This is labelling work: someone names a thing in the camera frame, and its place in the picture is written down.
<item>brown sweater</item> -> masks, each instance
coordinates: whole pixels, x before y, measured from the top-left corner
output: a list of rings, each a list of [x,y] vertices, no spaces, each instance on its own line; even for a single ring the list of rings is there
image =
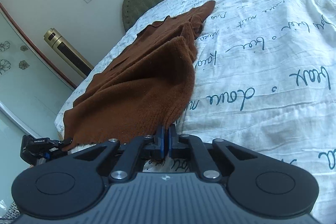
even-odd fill
[[[177,120],[194,88],[194,41],[214,7],[211,0],[155,21],[96,74],[73,109],[64,113],[65,138],[73,138],[65,150],[110,138],[129,142]]]

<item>white bed sheet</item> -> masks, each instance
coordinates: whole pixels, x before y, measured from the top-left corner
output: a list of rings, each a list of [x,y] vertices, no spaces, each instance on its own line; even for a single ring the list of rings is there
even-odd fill
[[[146,12],[67,100],[55,121],[58,131],[64,134],[64,111],[93,75],[137,33],[206,1],[165,0]],[[336,0],[215,1],[195,41],[194,93],[176,122],[178,133],[204,142],[224,138],[311,172],[320,186],[312,214],[323,224],[334,224]]]

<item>gold tower heater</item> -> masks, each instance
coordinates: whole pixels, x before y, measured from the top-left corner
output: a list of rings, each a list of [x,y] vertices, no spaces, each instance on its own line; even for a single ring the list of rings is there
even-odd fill
[[[44,40],[83,78],[90,74],[93,66],[55,28],[45,33]]]

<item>flower decal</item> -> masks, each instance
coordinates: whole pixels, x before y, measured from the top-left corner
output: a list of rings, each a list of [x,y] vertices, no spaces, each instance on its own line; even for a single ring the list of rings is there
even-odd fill
[[[0,75],[5,73],[11,68],[11,63],[9,63],[6,59],[0,60]]]
[[[23,46],[20,47],[20,50],[25,52],[25,51],[28,50],[28,47],[26,45],[23,45]]]
[[[19,63],[19,68],[20,69],[26,69],[28,67],[29,67],[29,64],[25,60],[23,60]]]
[[[8,50],[11,44],[8,41],[1,42],[0,43],[0,52],[4,52],[5,50]]]

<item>frosted glass panel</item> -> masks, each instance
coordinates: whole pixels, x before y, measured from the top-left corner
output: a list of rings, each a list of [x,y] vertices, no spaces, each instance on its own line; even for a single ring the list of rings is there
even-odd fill
[[[24,133],[0,111],[0,217],[13,202],[13,180],[29,167],[20,158],[23,135]]]
[[[56,139],[54,120],[71,93],[0,14],[0,101],[37,134]]]

